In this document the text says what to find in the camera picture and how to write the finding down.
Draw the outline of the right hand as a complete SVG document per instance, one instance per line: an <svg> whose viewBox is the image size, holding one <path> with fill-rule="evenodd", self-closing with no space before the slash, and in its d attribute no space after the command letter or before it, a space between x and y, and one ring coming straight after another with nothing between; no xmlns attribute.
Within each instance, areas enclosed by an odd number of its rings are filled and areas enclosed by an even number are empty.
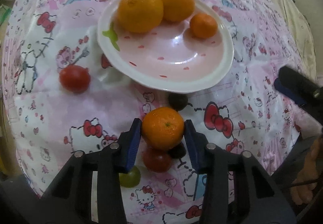
<svg viewBox="0 0 323 224"><path fill-rule="evenodd" d="M314 140L309 152L305 156L302 170L297 174L294 184L315 180L319 177L316 160L322 156L322 137ZM290 189L291 197L296 205L309 204L313 199L313 189L316 183L294 186Z"/></svg>

